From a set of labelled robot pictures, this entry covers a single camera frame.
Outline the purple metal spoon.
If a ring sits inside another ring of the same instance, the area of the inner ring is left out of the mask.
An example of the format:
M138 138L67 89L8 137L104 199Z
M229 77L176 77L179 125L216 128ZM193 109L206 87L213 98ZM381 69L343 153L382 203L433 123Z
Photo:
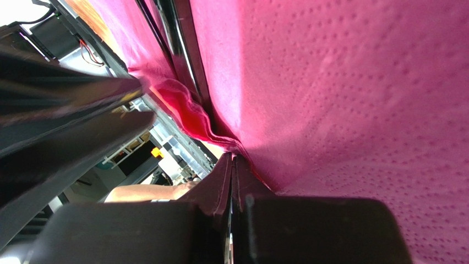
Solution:
M170 52L168 46L166 45L166 43L163 39L162 33L160 32L160 30L158 28L158 25L157 25L153 15L151 14L151 11L150 11L147 3L144 0L135 0L135 2L137 4L139 10L141 11L146 23L148 24L148 27L150 28L150 31L151 31L153 37L157 41L160 49L162 50L163 56L164 56L167 64L169 65L169 68L171 69L173 75L177 76L175 66L174 66L174 63L173 63L173 60L172 60L171 52Z

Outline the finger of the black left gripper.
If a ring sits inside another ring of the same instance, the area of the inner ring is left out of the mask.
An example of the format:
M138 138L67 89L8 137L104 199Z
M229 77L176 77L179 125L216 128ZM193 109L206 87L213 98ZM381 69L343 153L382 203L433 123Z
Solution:
M55 196L153 120L153 112L103 114L2 158L1 247Z
M141 96L137 79L96 76L1 48L1 146L22 147Z

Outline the person's forearm in background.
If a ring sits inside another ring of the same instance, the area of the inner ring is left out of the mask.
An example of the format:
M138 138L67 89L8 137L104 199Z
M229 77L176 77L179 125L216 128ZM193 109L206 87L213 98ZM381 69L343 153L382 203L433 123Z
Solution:
M194 188L200 181L200 179L196 179L195 181L189 181L177 186L152 184L118 186L108 194L105 203L177 200Z

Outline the magenta paper napkin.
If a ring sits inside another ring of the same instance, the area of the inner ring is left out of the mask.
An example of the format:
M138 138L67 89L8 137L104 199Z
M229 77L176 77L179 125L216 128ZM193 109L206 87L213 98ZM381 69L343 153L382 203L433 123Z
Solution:
M182 131L275 193L370 197L417 263L468 263L468 1L191 1L214 118L135 1L92 1Z

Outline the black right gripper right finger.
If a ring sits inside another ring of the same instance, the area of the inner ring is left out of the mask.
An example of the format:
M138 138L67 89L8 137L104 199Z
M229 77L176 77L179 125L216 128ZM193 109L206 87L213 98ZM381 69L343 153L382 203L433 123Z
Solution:
M233 159L235 263L411 263L396 219L378 200L278 196Z

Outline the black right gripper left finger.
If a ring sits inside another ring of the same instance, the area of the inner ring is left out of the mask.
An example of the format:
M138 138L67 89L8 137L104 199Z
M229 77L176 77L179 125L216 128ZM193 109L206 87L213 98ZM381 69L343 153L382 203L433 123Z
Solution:
M176 201L69 203L25 263L228 263L232 156Z

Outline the black table knife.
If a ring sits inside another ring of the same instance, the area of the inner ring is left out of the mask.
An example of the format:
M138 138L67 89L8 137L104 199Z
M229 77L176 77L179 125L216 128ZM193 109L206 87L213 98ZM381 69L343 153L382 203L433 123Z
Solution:
M189 0L155 1L178 80L210 119L214 118Z

